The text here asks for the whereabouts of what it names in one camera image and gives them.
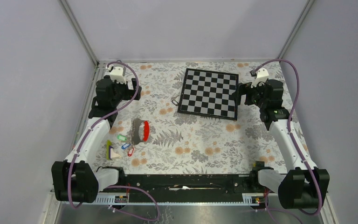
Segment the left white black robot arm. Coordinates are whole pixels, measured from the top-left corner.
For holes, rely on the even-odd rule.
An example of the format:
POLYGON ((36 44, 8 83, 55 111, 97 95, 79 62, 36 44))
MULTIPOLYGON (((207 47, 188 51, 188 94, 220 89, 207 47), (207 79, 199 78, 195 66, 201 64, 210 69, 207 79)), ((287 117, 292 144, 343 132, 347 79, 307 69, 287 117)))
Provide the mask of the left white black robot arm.
POLYGON ((88 120, 79 141, 63 161, 55 161, 51 168, 55 197, 58 201, 92 203, 97 194, 108 186, 122 191, 126 180, 119 168, 94 171, 91 165, 104 137, 112 128, 122 101, 128 104, 140 100, 141 87, 132 78, 133 89, 127 82, 112 80, 106 75, 96 82, 96 95, 92 99, 88 120))

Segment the green key tag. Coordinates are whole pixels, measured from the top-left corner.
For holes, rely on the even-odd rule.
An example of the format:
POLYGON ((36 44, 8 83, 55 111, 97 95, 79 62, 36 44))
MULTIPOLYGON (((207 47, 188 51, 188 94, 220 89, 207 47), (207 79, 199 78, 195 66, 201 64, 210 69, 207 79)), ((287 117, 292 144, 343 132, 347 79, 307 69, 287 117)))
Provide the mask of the green key tag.
POLYGON ((124 135, 121 135, 121 134, 119 134, 119 135, 117 136, 117 139, 118 139, 119 141, 121 141, 121 142, 126 142, 126 141, 127 141, 127 137, 124 136, 124 135))

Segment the blue key tag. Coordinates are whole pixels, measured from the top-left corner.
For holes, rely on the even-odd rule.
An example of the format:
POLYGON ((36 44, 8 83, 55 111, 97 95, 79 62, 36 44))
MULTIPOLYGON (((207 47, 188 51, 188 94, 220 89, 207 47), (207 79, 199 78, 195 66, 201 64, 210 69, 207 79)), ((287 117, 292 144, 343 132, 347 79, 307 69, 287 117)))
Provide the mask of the blue key tag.
POLYGON ((125 144, 123 144, 123 145, 121 146, 121 149, 122 149, 122 150, 125 150, 125 149, 127 149, 128 147, 130 147, 130 146, 131 146, 130 143, 125 143, 125 144))

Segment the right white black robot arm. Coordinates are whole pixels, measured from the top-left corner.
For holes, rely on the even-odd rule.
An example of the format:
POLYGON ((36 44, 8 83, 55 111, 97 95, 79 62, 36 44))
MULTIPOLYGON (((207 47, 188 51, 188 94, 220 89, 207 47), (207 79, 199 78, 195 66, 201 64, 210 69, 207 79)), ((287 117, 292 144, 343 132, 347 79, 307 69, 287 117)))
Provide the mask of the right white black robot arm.
POLYGON ((233 93, 237 103, 245 96, 245 105, 260 109, 260 119, 274 137, 287 168, 287 174, 281 175, 270 167, 255 167, 248 184, 255 192, 267 188, 276 193, 285 209, 299 209, 303 213, 315 209, 316 215, 324 204, 330 175, 326 169, 319 169, 298 143, 292 114, 282 105, 283 92, 283 83, 271 79, 256 85, 238 84, 233 93))

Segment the red key tag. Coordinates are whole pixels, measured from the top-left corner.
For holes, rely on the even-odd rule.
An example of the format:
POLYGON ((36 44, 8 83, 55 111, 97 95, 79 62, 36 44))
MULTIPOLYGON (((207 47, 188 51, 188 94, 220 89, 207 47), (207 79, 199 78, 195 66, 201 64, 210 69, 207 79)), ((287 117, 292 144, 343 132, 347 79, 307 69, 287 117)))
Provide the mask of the red key tag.
POLYGON ((129 149, 127 155, 128 155, 129 157, 131 157, 131 156, 133 155, 134 151, 135 151, 135 149, 132 147, 131 149, 129 149))

